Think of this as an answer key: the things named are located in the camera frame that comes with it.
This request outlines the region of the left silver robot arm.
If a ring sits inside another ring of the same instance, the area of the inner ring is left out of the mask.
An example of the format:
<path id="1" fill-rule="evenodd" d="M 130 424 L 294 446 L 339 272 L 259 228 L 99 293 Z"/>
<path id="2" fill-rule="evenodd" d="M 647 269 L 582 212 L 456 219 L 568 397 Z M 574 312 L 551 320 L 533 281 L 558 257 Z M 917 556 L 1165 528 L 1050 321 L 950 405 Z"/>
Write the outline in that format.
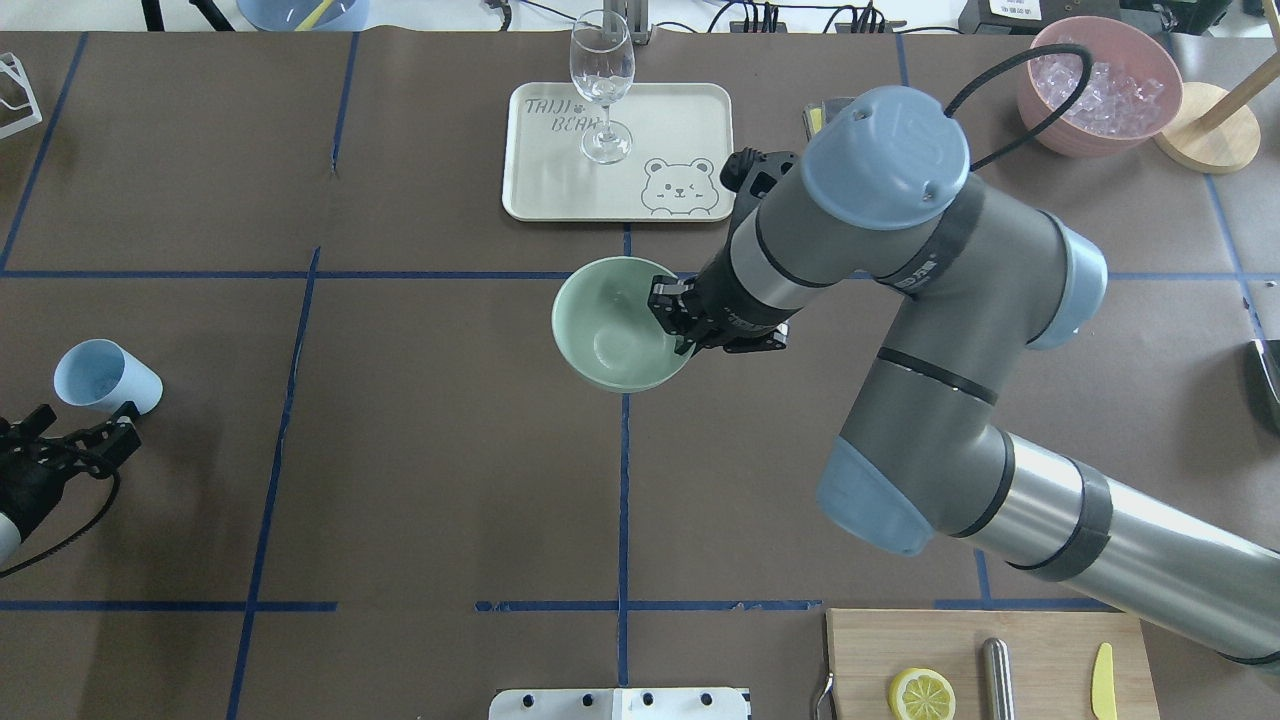
<path id="1" fill-rule="evenodd" d="M 141 446 L 140 410 L 125 401 L 96 427 L 60 437 L 44 432 L 58 419 L 46 404 L 18 423 L 1 419 L 1 556 L 9 560 L 58 506 L 67 482 L 79 474 L 110 480 L 102 507 L 52 547 L 3 571 L 9 577 L 64 550 L 95 528 L 113 507 L 122 486 L 120 466 Z"/>

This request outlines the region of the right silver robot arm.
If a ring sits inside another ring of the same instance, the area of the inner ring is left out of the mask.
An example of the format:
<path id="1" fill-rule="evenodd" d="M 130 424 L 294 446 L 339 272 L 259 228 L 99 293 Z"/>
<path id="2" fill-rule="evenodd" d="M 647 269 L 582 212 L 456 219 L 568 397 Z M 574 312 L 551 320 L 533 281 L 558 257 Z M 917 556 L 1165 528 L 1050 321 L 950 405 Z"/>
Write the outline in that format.
<path id="1" fill-rule="evenodd" d="M 1100 309 L 1103 254 L 970 172 L 932 96 L 884 86 L 818 132 L 694 278 L 645 299 L 678 354 L 782 348 L 854 272 L 902 296 L 817 488 L 856 538 L 914 556 L 964 539 L 1226 660 L 1277 670 L 1277 553 L 997 428 L 1019 356 Z"/>

